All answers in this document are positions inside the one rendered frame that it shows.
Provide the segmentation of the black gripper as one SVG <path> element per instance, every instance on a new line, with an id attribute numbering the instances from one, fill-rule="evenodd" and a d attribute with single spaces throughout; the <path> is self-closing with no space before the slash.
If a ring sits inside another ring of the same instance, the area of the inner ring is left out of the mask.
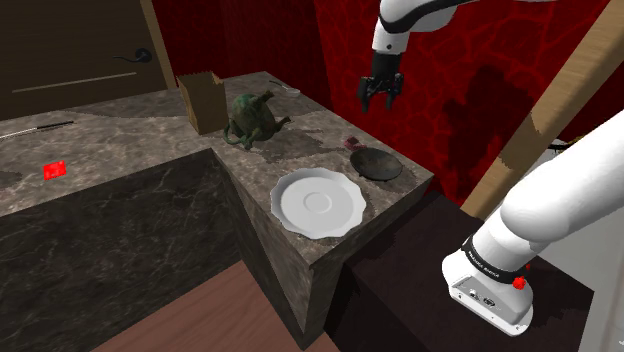
<path id="1" fill-rule="evenodd" d="M 401 58 L 401 54 L 373 53 L 371 74 L 360 78 L 357 89 L 363 113 L 368 112 L 371 96 L 378 92 L 387 92 L 386 109 L 392 109 L 403 88 L 404 75 L 399 72 Z"/>

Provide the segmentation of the dark round pan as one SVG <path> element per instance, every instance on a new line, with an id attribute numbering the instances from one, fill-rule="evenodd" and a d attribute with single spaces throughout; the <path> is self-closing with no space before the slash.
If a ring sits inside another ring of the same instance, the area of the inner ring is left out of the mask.
<path id="1" fill-rule="evenodd" d="M 355 171 L 372 181 L 390 181 L 397 178 L 403 165 L 392 154 L 377 148 L 362 148 L 350 155 Z"/>

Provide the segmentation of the small white spoon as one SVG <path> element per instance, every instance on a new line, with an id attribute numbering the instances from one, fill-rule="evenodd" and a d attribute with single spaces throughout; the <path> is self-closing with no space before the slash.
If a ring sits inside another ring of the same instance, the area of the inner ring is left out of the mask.
<path id="1" fill-rule="evenodd" d="M 276 84 L 276 85 L 280 86 L 281 88 L 283 88 L 284 89 L 284 93 L 287 96 L 297 97 L 297 96 L 299 96 L 301 94 L 301 91 L 299 89 L 289 87 L 289 86 L 287 86 L 287 85 L 285 85 L 285 84 L 283 84 L 281 82 L 271 80 L 271 83 Z"/>

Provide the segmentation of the white scalloped plate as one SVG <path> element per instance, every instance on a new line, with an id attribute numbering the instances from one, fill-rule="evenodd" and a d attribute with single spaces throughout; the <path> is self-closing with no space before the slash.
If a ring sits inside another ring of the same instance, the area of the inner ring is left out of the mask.
<path id="1" fill-rule="evenodd" d="M 360 187 L 326 168 L 300 168 L 270 192 L 271 213 L 282 226 L 311 240 L 340 238 L 360 225 L 367 203 Z"/>

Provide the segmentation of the green teapot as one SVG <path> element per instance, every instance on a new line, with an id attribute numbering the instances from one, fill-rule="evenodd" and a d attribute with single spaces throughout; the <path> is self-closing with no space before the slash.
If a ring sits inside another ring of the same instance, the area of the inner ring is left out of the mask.
<path id="1" fill-rule="evenodd" d="M 255 141 L 267 141 L 292 120 L 286 116 L 277 121 L 267 105 L 274 97 L 270 90 L 256 96 L 241 94 L 232 103 L 232 115 L 223 130 L 223 139 L 230 145 L 242 144 L 250 150 Z"/>

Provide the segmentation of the brown paper bag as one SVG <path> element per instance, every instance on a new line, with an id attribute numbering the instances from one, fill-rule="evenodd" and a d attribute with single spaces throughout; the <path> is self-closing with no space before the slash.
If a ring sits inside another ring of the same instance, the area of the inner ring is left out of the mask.
<path id="1" fill-rule="evenodd" d="M 191 126 L 199 135 L 223 130 L 228 122 L 224 82 L 213 72 L 177 77 Z"/>

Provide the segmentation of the dark robot stand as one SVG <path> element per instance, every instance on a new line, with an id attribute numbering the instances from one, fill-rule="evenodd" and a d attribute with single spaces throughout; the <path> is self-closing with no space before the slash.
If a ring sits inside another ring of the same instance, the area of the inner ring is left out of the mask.
<path id="1" fill-rule="evenodd" d="M 481 225 L 437 192 L 348 259 L 325 323 L 340 352 L 578 352 L 594 292 L 541 258 L 534 317 L 509 337 L 454 301 L 441 271 Z"/>

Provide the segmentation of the red card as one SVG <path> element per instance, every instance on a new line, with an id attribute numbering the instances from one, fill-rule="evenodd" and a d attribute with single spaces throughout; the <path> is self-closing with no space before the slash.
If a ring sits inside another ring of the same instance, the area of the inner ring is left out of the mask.
<path id="1" fill-rule="evenodd" d="M 45 164 L 43 166 L 43 176 L 45 180 L 54 179 L 66 174 L 66 165 L 63 160 Z"/>

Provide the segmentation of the wooden door frame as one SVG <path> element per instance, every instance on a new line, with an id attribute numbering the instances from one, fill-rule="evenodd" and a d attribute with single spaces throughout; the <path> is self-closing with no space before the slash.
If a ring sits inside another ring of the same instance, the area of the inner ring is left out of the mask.
<path id="1" fill-rule="evenodd" d="M 624 0 L 610 0 L 461 210 L 486 219 L 624 61 Z"/>

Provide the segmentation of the black-handled knife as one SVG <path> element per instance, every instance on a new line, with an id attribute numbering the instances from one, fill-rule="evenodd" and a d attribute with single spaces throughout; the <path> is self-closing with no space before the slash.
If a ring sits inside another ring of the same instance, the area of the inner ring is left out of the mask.
<path id="1" fill-rule="evenodd" d="M 16 136 L 19 136 L 19 135 L 24 135 L 24 134 L 27 134 L 27 133 L 32 133 L 32 132 L 35 132 L 35 131 L 38 131 L 38 130 L 44 130 L 44 129 L 57 128 L 57 127 L 61 127 L 61 126 L 71 125 L 73 123 L 74 123 L 73 120 L 69 120 L 69 121 L 63 121 L 63 122 L 58 122 L 58 123 L 40 125 L 40 126 L 28 128 L 28 129 L 17 131 L 17 132 L 12 132 L 12 133 L 9 133 L 9 134 L 0 135 L 0 140 L 8 139 L 8 138 L 11 138 L 11 137 L 16 137 Z"/>

